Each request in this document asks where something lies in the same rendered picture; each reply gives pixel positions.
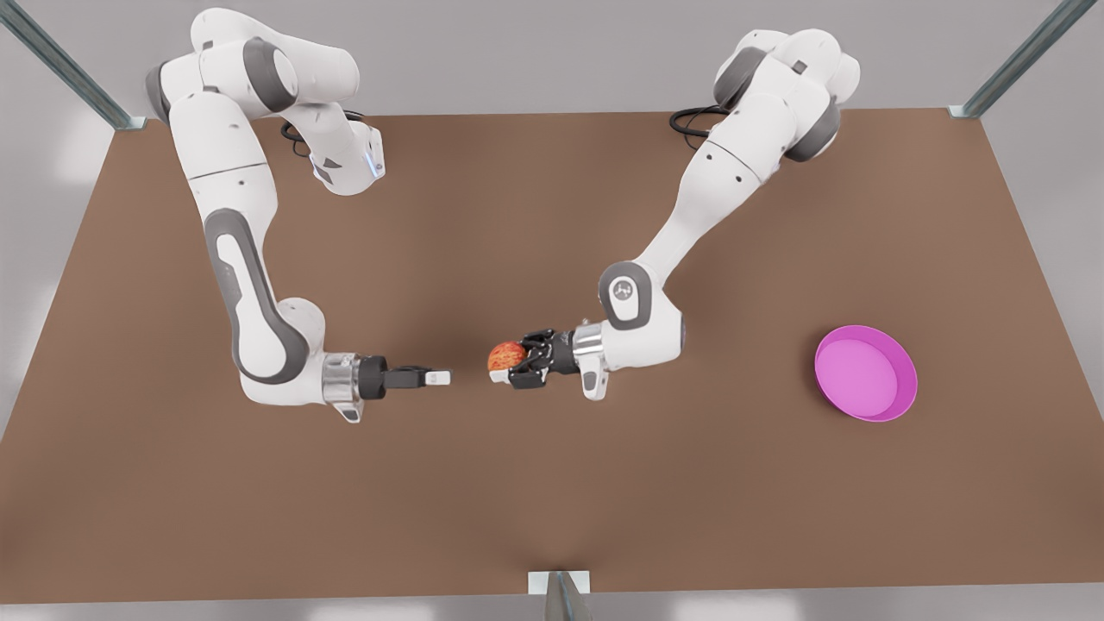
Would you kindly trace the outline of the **pink plate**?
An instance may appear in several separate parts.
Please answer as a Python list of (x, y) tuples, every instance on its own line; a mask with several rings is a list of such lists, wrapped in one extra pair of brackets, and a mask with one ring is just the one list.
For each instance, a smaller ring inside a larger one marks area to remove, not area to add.
[(867, 422), (902, 417), (919, 396), (919, 371), (891, 335), (847, 325), (824, 335), (813, 355), (813, 376), (829, 404)]

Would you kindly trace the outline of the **silver frame post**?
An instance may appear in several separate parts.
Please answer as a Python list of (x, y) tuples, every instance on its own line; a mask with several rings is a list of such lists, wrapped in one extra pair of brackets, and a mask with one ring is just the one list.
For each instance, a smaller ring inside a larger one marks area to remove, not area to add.
[(146, 117), (124, 110), (15, 0), (0, 0), (0, 23), (112, 129), (139, 131), (145, 128)]
[(528, 594), (543, 596), (542, 621), (594, 621), (584, 594), (591, 593), (586, 570), (530, 571)]
[(959, 105), (947, 106), (947, 113), (955, 119), (979, 119), (990, 110), (1002, 96), (1025, 76), (1029, 69), (1044, 56), (1062, 36), (1097, 4), (1098, 0), (1061, 0), (1025, 42), (1005, 59), (1005, 62), (981, 83), (974, 93)]

